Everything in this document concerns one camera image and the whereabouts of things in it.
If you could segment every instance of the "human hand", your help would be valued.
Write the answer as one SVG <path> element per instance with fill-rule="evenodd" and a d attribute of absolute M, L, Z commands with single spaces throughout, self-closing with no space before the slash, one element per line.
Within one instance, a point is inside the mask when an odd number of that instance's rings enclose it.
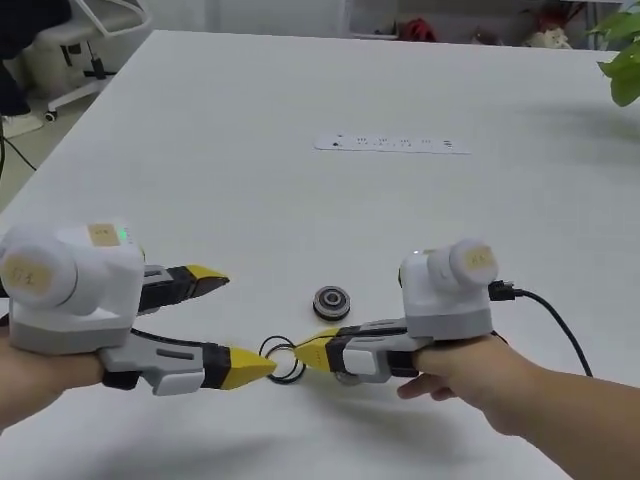
<path fill-rule="evenodd" d="M 46 357 L 9 345 L 0 328 L 0 432 L 51 405 L 65 390 L 99 383 L 95 355 Z"/>
<path fill-rule="evenodd" d="M 519 433 L 518 418 L 535 397 L 537 379 L 544 371 L 494 336 L 427 347 L 416 353 L 414 365 L 423 373 L 398 389 L 400 398 L 459 397 L 505 435 Z"/>

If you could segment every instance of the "metal bearing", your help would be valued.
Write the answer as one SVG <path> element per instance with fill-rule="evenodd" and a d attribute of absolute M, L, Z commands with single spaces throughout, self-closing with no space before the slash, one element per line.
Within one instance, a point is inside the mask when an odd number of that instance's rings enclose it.
<path fill-rule="evenodd" d="M 339 322 L 350 310 L 349 294 L 340 287 L 322 287 L 313 297 L 313 311 L 327 322 Z"/>

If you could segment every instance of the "power strip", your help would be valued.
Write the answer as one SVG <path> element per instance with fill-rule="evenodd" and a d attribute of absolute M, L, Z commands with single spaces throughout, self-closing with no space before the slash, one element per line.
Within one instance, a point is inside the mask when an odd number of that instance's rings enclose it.
<path fill-rule="evenodd" d="M 453 140 L 386 137 L 383 135 L 325 135 L 316 140 L 315 148 L 318 150 L 432 153 L 440 155 L 469 155 L 471 153 Z"/>

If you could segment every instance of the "plant leaf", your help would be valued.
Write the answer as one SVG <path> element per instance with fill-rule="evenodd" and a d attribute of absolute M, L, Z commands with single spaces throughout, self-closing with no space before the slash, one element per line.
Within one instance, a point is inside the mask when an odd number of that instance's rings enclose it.
<path fill-rule="evenodd" d="M 602 73 L 607 77 L 613 78 L 616 72 L 625 69 L 634 64 L 640 64 L 640 42 L 632 43 L 622 50 L 609 63 L 598 62 L 598 66 Z"/>
<path fill-rule="evenodd" d="M 611 97 L 621 107 L 640 97 L 640 65 L 631 65 L 618 72 L 611 80 Z"/>
<path fill-rule="evenodd" d="M 594 33 L 607 33 L 609 30 L 618 26 L 621 22 L 626 20 L 627 17 L 629 17 L 630 15 L 632 14 L 629 12 L 614 13 L 613 15 L 610 15 L 609 17 L 605 18 L 602 22 L 600 22 L 598 25 L 593 27 L 587 33 L 590 35 L 593 35 Z"/>
<path fill-rule="evenodd" d="M 606 35 L 606 40 L 618 40 L 621 38 L 634 37 L 640 32 L 640 13 L 631 13 L 622 19 L 618 24 L 611 27 Z"/>

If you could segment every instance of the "wrist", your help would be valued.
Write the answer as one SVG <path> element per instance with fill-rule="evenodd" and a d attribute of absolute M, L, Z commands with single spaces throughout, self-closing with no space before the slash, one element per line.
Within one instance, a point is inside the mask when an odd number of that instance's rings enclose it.
<path fill-rule="evenodd" d="M 509 426 L 509 435 L 526 439 L 538 423 L 540 405 L 545 401 L 547 387 L 554 372 L 535 364 L 530 364 L 521 381 L 514 382 L 514 388 L 503 404 L 504 422 Z"/>

